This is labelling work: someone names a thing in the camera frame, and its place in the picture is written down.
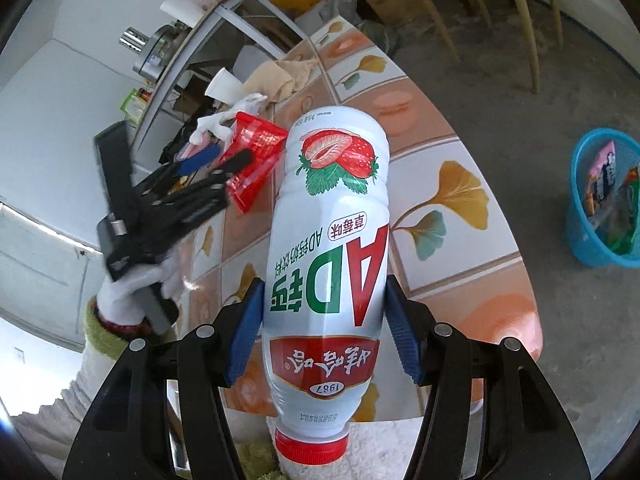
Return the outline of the white cloth glove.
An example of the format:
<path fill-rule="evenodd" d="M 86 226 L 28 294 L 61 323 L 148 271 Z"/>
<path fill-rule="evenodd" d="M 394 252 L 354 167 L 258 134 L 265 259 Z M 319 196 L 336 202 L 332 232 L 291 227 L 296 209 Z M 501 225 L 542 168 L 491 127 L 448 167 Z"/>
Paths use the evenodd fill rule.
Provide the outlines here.
<path fill-rule="evenodd" d="M 191 133 L 189 143 L 200 146 L 208 136 L 214 136 L 222 142 L 227 142 L 232 136 L 232 130 L 227 122 L 234 122 L 239 112 L 247 114 L 259 113 L 266 105 L 268 96 L 261 93 L 251 93 L 240 99 L 228 110 L 213 115 L 198 118 L 195 130 Z"/>

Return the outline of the paper towel roll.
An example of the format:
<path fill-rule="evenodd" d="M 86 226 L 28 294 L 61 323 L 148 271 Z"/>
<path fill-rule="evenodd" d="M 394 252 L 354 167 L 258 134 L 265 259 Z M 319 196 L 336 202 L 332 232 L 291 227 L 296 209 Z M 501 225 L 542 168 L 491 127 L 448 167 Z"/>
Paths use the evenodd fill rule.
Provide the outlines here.
<path fill-rule="evenodd" d="M 212 7 L 208 0 L 164 0 L 160 10 L 186 26 L 193 28 Z"/>

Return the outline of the green red snack bag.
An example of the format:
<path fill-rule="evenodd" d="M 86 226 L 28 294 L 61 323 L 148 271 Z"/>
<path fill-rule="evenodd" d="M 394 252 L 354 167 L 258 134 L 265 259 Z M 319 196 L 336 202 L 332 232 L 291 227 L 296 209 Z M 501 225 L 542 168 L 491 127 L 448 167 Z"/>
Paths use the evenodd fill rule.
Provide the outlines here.
<path fill-rule="evenodd" d="M 604 241 L 617 255 L 630 254 L 639 225 L 639 167 L 629 169 L 604 224 Z"/>

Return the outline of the pink purple snack bag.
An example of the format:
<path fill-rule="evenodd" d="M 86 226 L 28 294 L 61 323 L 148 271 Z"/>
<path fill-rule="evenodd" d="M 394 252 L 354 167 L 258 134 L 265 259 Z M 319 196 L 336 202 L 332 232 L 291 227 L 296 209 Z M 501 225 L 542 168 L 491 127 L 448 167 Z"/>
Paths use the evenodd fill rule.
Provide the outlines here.
<path fill-rule="evenodd" d="M 610 196 L 616 183 L 616 147 L 610 141 L 598 151 L 588 172 L 585 211 L 594 216 Z"/>

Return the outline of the white AD milk bottle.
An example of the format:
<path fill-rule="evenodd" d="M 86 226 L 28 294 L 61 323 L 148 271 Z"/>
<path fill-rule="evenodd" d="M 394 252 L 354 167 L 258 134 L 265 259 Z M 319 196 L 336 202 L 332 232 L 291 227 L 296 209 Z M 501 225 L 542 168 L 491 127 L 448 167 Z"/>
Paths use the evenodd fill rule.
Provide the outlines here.
<path fill-rule="evenodd" d="M 383 324 L 390 148 L 378 122 L 325 106 L 292 125 L 272 218 L 262 358 L 274 445 L 322 466 L 346 452 Z"/>

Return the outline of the steel utensil holder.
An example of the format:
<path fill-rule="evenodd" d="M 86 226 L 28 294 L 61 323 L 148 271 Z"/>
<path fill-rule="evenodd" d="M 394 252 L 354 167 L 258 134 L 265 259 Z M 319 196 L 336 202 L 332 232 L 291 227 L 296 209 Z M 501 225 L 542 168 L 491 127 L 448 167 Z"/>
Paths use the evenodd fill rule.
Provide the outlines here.
<path fill-rule="evenodd" d="M 126 49 L 140 53 L 149 41 L 149 37 L 133 27 L 128 27 L 119 37 L 119 44 Z"/>

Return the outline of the red snack wrapper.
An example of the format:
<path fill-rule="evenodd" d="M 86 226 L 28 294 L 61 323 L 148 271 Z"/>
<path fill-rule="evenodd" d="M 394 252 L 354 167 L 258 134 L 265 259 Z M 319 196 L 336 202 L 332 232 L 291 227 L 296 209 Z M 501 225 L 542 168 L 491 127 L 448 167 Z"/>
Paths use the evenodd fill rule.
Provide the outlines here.
<path fill-rule="evenodd" d="M 228 183 L 235 205 L 247 214 L 284 150 L 288 132 L 267 119 L 237 112 L 234 133 L 221 160 L 249 150 L 252 159 Z"/>

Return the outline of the green packet on shelf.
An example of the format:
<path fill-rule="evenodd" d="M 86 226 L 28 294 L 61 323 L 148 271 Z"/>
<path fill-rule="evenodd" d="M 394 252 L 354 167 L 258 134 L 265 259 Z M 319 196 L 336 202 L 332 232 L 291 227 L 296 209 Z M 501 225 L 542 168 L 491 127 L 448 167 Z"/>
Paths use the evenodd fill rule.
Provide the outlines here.
<path fill-rule="evenodd" d="M 119 107 L 128 122 L 138 124 L 148 107 L 150 94 L 143 88 L 132 89 Z"/>

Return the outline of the cardboard box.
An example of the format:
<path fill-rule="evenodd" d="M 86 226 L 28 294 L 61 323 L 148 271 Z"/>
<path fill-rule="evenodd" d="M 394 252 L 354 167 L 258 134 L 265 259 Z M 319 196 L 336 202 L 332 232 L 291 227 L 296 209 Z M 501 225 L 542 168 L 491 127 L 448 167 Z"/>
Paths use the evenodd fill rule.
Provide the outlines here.
<path fill-rule="evenodd" d="M 427 8 L 422 0 L 366 0 L 383 24 L 404 27 L 420 18 L 427 17 Z"/>

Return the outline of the patterned tablecloth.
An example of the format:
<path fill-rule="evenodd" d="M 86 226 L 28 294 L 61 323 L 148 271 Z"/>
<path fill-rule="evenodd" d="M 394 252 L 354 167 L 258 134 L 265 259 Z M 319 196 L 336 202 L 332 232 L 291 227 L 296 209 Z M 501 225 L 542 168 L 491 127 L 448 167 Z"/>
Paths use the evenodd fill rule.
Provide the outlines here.
<path fill-rule="evenodd" d="M 518 245 L 480 168 L 442 114 L 370 39 L 334 18 L 289 54 L 311 71 L 265 118 L 294 132 L 247 211 L 230 207 L 183 245 L 186 332 L 267 284 L 279 325 L 342 326 L 335 344 L 274 345 L 277 378 L 315 396 L 366 387 L 360 422 L 420 414 L 426 392 L 389 332 L 371 335 L 394 274 L 434 317 L 487 342 L 544 337 Z"/>

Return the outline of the white door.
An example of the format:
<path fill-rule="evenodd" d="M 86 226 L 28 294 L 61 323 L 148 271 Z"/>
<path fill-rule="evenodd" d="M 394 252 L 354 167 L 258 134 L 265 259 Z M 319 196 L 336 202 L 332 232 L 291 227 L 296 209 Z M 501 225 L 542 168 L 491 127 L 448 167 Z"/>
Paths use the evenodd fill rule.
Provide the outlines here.
<path fill-rule="evenodd" d="M 83 244 L 1 206 L 1 317 L 81 352 L 85 308 L 104 278 L 102 257 Z"/>

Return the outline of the beige paper napkin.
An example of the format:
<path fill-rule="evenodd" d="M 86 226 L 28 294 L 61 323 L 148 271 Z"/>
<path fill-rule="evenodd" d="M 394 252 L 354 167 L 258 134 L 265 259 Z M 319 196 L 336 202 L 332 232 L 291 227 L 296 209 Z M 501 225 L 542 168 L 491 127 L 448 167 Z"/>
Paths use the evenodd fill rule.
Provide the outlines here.
<path fill-rule="evenodd" d="M 267 104 L 279 103 L 302 90 L 317 65 L 316 60 L 263 62 L 244 82 L 243 89 L 265 96 Z"/>

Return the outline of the blue plastic trash basket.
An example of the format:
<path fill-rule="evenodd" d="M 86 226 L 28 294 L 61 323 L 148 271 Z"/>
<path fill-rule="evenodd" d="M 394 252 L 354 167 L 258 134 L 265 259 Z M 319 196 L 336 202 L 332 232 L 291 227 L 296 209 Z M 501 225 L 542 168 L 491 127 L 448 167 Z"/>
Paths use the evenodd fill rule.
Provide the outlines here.
<path fill-rule="evenodd" d="M 615 188 L 601 209 L 592 217 L 585 211 L 588 172 L 598 151 L 610 141 L 616 147 Z M 566 238 L 574 257 L 585 266 L 639 266 L 639 226 L 630 254 L 617 255 L 604 241 L 604 224 L 612 209 L 614 197 L 622 186 L 630 168 L 639 167 L 639 143 L 631 136 L 611 128 L 597 128 L 587 132 L 574 149 L 570 163 L 570 204 L 566 215 Z"/>

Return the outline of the metal rice cooker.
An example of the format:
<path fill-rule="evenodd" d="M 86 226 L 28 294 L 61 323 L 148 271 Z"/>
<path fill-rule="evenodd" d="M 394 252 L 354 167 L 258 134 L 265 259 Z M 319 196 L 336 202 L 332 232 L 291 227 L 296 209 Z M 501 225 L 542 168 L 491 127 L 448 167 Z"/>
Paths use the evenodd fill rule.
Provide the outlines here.
<path fill-rule="evenodd" d="M 191 31 L 181 22 L 164 25 L 144 42 L 134 62 L 134 71 L 155 84 Z"/>

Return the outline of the white paper cup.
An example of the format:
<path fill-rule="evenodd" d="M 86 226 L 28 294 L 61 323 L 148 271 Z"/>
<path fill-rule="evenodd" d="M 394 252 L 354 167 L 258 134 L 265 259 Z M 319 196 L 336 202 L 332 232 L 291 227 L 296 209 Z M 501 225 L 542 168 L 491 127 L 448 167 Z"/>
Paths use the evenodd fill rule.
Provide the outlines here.
<path fill-rule="evenodd" d="M 205 95 L 228 106 L 247 96 L 243 84 L 225 68 L 218 70 L 208 84 Z"/>

